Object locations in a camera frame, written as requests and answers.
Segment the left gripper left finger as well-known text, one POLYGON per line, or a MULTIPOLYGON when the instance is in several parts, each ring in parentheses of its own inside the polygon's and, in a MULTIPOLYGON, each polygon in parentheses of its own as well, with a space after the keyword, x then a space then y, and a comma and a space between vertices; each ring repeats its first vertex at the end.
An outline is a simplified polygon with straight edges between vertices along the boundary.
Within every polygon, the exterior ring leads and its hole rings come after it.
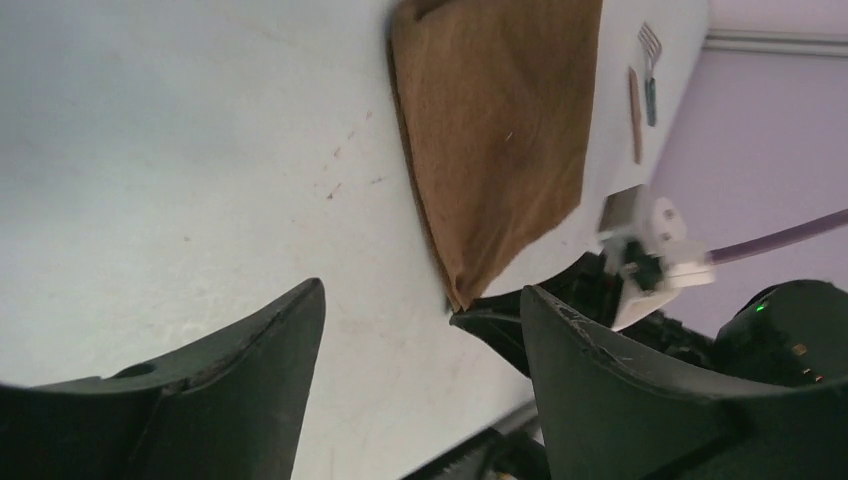
POLYGON ((326 314, 303 281, 109 378, 1 389, 5 479, 287 479, 326 314))

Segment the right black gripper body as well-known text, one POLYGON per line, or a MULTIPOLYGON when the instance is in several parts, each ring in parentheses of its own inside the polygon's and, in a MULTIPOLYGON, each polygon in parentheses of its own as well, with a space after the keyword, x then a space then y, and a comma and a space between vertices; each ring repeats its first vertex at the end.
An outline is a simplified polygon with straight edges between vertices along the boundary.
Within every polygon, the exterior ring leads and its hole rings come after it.
POLYGON ((588 318, 609 351, 633 365, 640 357, 688 364, 717 374, 788 388, 847 378, 847 293, 820 280, 765 288, 713 337, 663 311, 615 332, 612 320, 623 291, 604 271, 605 258, 583 254, 556 276, 556 296, 588 318))

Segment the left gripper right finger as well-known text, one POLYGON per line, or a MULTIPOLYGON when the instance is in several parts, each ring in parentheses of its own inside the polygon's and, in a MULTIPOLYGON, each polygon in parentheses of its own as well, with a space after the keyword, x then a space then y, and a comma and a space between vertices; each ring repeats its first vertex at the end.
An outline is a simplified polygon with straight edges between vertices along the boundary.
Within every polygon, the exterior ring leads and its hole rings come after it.
POLYGON ((648 357, 625 364, 588 318, 521 295, 555 479, 843 479, 847 378, 788 388, 648 357))

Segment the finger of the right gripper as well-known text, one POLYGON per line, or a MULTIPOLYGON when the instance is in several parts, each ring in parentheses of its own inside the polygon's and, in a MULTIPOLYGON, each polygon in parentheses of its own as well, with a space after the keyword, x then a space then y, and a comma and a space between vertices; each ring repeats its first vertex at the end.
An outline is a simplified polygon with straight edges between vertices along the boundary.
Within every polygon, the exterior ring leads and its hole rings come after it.
POLYGON ((520 299, 520 291, 477 299, 468 309, 453 313, 449 324, 481 340, 529 378, 520 299))

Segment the brown cloth napkin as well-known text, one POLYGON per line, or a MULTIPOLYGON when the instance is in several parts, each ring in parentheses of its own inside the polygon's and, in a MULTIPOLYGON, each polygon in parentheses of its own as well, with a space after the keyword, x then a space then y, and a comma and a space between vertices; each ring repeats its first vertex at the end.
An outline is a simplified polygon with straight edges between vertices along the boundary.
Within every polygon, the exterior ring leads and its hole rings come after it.
POLYGON ((454 310, 579 206, 602 8, 402 1, 391 15, 401 140, 454 310))

